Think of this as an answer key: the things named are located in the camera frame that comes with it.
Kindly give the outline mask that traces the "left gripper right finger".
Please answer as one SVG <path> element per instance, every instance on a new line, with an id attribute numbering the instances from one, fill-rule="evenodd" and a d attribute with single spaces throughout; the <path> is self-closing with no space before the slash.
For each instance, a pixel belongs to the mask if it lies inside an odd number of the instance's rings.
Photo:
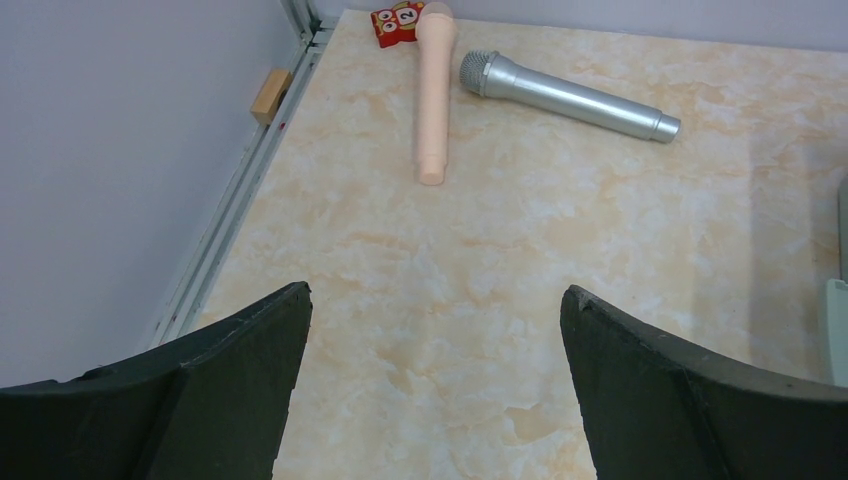
<path id="1" fill-rule="evenodd" d="M 843 479 L 847 391 L 734 360 L 573 285 L 561 333 L 601 479 Z"/>

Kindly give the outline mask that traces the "green plastic tool box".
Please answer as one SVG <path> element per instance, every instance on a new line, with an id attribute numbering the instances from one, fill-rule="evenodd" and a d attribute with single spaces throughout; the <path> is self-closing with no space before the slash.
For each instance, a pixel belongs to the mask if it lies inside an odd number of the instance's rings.
<path id="1" fill-rule="evenodd" d="M 838 188 L 840 278 L 825 282 L 820 295 L 820 357 L 828 382 L 847 387 L 847 178 Z"/>

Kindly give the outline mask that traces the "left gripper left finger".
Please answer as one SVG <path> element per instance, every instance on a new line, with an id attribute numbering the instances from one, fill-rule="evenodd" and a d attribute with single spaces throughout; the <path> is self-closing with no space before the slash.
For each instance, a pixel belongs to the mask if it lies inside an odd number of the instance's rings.
<path id="1" fill-rule="evenodd" d="M 66 382 L 1 392 L 5 479 L 269 479 L 313 304 L 304 282 Z"/>

